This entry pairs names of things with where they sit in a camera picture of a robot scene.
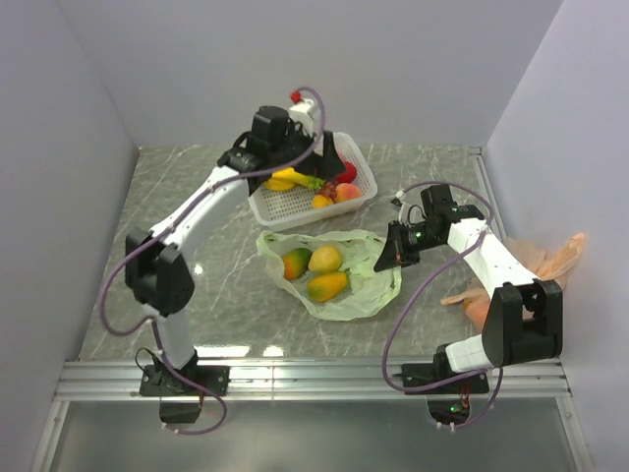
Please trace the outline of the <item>light green plastic bag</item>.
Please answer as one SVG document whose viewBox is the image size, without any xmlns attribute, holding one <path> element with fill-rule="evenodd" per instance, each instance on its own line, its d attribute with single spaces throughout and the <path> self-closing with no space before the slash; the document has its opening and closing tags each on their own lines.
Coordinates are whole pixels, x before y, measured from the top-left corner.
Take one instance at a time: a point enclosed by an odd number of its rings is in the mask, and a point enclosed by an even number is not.
<svg viewBox="0 0 629 472">
<path fill-rule="evenodd" d="M 340 269 L 348 274 L 349 287 L 332 300 L 319 303 L 307 295 L 307 285 L 315 276 L 305 273 L 294 281 L 285 279 L 281 257 L 294 249 L 314 251 L 326 245 L 340 251 L 343 259 Z M 273 283 L 299 300 L 310 315 L 333 322 L 373 317 L 400 293 L 400 268 L 373 270 L 383 248 L 383 238 L 362 229 L 318 236 L 264 231 L 257 237 L 257 254 L 265 261 L 266 273 Z"/>
</svg>

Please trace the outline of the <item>yellow banana bunch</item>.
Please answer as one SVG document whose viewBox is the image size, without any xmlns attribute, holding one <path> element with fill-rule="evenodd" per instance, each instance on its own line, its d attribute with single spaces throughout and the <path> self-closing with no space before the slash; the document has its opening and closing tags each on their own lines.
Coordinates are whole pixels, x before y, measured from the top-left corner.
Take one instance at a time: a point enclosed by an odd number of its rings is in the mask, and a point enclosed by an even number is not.
<svg viewBox="0 0 629 472">
<path fill-rule="evenodd" d="M 297 186 L 317 191 L 324 183 L 325 181 L 323 179 L 302 174 L 297 172 L 293 167 L 288 167 L 278 172 L 274 172 L 265 182 L 265 187 L 267 190 L 274 192 L 290 191 Z"/>
</svg>

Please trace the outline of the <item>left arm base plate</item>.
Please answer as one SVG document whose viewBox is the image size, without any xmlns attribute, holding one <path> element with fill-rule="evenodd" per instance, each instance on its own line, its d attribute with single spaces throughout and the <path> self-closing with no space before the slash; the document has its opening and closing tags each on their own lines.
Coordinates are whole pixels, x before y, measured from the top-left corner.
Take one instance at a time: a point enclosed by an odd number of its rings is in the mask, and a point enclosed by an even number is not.
<svg viewBox="0 0 629 472">
<path fill-rule="evenodd" d="M 192 425 L 200 417 L 207 394 L 190 383 L 201 385 L 220 397 L 225 396 L 230 368 L 197 365 L 180 375 L 187 375 L 189 381 L 185 383 L 174 377 L 161 362 L 143 368 L 139 397 L 158 399 L 160 420 L 167 425 Z"/>
</svg>

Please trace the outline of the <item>orange plastic bag with fruit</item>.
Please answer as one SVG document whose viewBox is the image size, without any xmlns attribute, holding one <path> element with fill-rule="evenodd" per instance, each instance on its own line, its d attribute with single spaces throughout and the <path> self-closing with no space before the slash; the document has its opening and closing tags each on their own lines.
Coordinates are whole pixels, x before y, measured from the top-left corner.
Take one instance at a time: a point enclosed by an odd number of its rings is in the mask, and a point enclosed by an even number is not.
<svg viewBox="0 0 629 472">
<path fill-rule="evenodd" d="M 561 289 L 565 289 L 570 274 L 582 259 L 586 248 L 586 235 L 578 233 L 570 237 L 557 252 L 511 237 L 505 239 L 504 245 L 515 259 L 538 279 L 555 280 Z M 473 276 L 464 292 L 443 298 L 440 304 L 442 306 L 462 304 L 465 316 L 481 330 L 488 314 L 490 298 L 479 280 Z"/>
</svg>

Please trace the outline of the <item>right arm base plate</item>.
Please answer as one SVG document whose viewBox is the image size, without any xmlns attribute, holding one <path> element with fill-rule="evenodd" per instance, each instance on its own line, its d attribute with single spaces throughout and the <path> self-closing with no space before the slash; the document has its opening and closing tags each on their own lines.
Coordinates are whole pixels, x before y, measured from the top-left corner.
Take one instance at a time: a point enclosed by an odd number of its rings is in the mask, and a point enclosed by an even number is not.
<svg viewBox="0 0 629 472">
<path fill-rule="evenodd" d="M 404 387 L 425 387 L 454 377 L 447 368 L 441 372 L 432 364 L 410 363 L 401 366 L 399 377 Z M 471 395 L 489 393 L 485 373 L 423 391 L 429 397 L 430 418 L 437 426 L 450 429 L 462 426 L 471 419 Z"/>
</svg>

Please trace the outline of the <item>red apple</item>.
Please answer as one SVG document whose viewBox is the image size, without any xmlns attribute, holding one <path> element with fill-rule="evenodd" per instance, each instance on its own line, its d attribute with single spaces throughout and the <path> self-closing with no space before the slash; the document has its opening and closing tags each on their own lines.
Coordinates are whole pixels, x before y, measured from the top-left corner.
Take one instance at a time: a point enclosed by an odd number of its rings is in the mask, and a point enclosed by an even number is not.
<svg viewBox="0 0 629 472">
<path fill-rule="evenodd" d="M 351 184 L 357 177 L 357 168 L 349 161 L 344 161 L 345 170 L 335 177 L 338 184 Z"/>
</svg>

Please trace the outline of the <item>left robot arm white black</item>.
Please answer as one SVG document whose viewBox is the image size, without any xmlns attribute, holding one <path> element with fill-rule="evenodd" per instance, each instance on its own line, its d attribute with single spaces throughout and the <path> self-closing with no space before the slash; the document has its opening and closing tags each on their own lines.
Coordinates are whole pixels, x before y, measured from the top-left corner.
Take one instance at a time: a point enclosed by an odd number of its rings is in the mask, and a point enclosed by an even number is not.
<svg viewBox="0 0 629 472">
<path fill-rule="evenodd" d="M 188 261 L 210 232 L 270 175 L 284 167 L 329 177 L 340 169 L 325 111 L 312 99 L 289 109 L 265 105 L 250 130 L 222 153 L 209 177 L 169 216 L 126 238 L 125 283 L 154 319 L 162 381 L 186 395 L 198 383 L 197 351 L 185 312 L 195 290 Z"/>
</svg>

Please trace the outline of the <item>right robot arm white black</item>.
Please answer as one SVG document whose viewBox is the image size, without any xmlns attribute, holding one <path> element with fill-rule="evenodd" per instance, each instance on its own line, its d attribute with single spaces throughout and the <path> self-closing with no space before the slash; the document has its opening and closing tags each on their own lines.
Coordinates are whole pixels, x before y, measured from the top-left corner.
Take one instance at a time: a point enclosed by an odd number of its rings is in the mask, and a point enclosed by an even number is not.
<svg viewBox="0 0 629 472">
<path fill-rule="evenodd" d="M 467 378 L 494 368 L 556 358 L 563 347 L 563 292 L 554 280 L 543 281 L 521 265 L 490 229 L 493 212 L 460 205 L 452 184 L 418 184 L 420 205 L 406 203 L 398 191 L 398 210 L 387 226 L 376 272 L 417 264 L 424 251 L 447 246 L 465 262 L 490 297 L 480 334 L 437 349 L 429 382 L 418 392 L 438 388 L 454 392 Z"/>
</svg>

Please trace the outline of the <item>orange peach front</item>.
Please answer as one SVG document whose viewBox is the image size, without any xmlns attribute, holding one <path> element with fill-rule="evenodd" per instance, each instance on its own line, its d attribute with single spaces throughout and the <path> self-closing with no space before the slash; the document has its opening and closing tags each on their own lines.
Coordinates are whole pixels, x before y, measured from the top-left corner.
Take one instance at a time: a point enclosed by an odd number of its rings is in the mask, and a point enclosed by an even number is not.
<svg viewBox="0 0 629 472">
<path fill-rule="evenodd" d="M 340 183 L 335 187 L 334 201 L 337 204 L 349 202 L 363 195 L 361 189 L 353 183 Z"/>
</svg>

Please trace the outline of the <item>white plastic basket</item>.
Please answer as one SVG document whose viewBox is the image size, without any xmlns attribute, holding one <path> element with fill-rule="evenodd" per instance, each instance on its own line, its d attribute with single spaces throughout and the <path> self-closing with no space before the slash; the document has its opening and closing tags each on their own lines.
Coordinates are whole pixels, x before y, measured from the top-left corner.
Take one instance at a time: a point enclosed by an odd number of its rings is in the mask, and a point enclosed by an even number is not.
<svg viewBox="0 0 629 472">
<path fill-rule="evenodd" d="M 342 132 L 334 133 L 334 142 L 340 154 L 357 168 L 357 185 L 362 195 L 348 202 L 314 209 L 312 199 L 315 192 L 303 186 L 286 192 L 274 192 L 264 186 L 248 198 L 257 222 L 271 231 L 282 231 L 308 223 L 327 219 L 359 209 L 377 194 L 377 184 L 367 159 L 354 139 Z"/>
</svg>

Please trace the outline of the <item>small orange fruit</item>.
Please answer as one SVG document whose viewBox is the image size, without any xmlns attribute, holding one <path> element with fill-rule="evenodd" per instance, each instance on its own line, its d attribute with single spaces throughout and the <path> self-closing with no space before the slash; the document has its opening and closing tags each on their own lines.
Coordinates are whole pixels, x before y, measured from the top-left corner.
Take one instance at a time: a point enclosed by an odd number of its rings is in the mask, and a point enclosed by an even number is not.
<svg viewBox="0 0 629 472">
<path fill-rule="evenodd" d="M 334 204 L 334 200 L 326 195 L 315 195 L 312 199 L 312 208 L 320 209 Z"/>
</svg>

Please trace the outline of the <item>red grape bunch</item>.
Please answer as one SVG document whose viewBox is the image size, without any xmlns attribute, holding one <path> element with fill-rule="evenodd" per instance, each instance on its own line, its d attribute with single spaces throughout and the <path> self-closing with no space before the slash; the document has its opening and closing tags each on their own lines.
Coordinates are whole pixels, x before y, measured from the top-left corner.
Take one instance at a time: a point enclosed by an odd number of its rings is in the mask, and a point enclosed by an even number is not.
<svg viewBox="0 0 629 472">
<path fill-rule="evenodd" d="M 336 188 L 337 188 L 336 181 L 327 181 L 318 189 L 317 193 L 319 195 L 322 195 L 324 197 L 334 200 L 337 195 Z"/>
</svg>

